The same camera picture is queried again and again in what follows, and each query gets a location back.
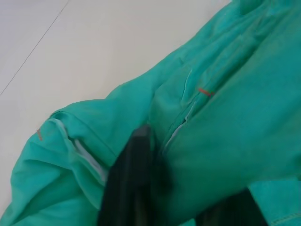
black object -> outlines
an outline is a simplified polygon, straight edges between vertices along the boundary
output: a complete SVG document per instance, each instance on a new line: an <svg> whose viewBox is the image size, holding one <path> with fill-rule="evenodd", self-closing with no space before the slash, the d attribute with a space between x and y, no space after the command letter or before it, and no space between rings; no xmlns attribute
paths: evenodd
<svg viewBox="0 0 301 226"><path fill-rule="evenodd" d="M268 226L249 189L230 196L196 217L197 226Z"/></svg>
<svg viewBox="0 0 301 226"><path fill-rule="evenodd" d="M150 200L154 155L151 139L148 126L135 130L111 167L98 226L155 226ZM268 226L248 189L203 211L195 221L197 226Z"/></svg>
<svg viewBox="0 0 301 226"><path fill-rule="evenodd" d="M151 130L135 130L110 169L98 226L151 226Z"/></svg>

white tile floor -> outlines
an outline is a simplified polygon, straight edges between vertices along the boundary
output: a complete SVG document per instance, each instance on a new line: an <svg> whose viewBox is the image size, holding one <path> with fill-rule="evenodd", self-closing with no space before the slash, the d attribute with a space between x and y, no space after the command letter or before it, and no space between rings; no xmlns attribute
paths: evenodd
<svg viewBox="0 0 301 226"><path fill-rule="evenodd" d="M228 0L0 0L0 215L26 140L56 109L105 97Z"/></svg>

green jacket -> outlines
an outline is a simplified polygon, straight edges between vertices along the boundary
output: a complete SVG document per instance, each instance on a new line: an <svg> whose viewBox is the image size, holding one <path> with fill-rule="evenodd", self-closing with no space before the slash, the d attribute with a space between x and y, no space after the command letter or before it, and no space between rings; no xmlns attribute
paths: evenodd
<svg viewBox="0 0 301 226"><path fill-rule="evenodd" d="M153 200L175 226L249 187L270 226L301 225L301 1L233 1L103 100L69 105L27 142L1 226L94 226L132 131L155 134Z"/></svg>

stitched hem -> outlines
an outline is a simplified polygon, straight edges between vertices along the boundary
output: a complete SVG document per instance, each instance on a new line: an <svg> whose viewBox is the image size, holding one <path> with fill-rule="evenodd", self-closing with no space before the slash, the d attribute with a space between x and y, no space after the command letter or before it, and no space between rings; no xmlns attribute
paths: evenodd
<svg viewBox="0 0 301 226"><path fill-rule="evenodd" d="M301 218L301 212L299 212L299 213L293 213L293 214L288 215L288 216L286 216L284 218L281 218L281 219L278 219L278 220L274 220L274 221L272 221L271 226L278 226L280 224L283 224L283 223L285 223L287 221L290 221L290 220L293 220L293 219L296 219L296 218Z"/></svg>

tile grout line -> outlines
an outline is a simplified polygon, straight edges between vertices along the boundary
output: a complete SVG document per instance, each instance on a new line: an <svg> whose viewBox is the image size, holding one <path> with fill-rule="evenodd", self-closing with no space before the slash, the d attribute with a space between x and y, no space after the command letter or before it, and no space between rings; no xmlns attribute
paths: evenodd
<svg viewBox="0 0 301 226"><path fill-rule="evenodd" d="M40 38L40 40L38 41L38 43L34 46L34 48L32 49L32 51L30 52L30 54L27 56L27 58L24 60L24 62L22 63L22 65L19 67L19 69L17 70L17 72L14 74L14 76L11 78L11 80L8 82L8 84L6 85L6 87L0 92L0 96L4 93L4 91L7 89L7 87L10 85L10 83L14 80L15 76L18 74L18 72L21 70L21 68L23 67L23 65L25 64L25 62L27 61L27 59L30 57L30 55L33 53L33 51L35 50L35 48L38 46L38 44L41 42L41 40L43 39L43 37L46 35L46 33L49 31L49 29L51 28L51 26L55 23L56 19L60 16L60 14L62 13L62 11L65 9L65 7L69 4L71 0L68 0L67 3L64 5L64 7L62 8L62 10L58 13L58 15L56 16L56 18L54 19L54 21L52 22L52 24L48 27L48 29L46 30L46 32L42 35L42 37Z"/></svg>

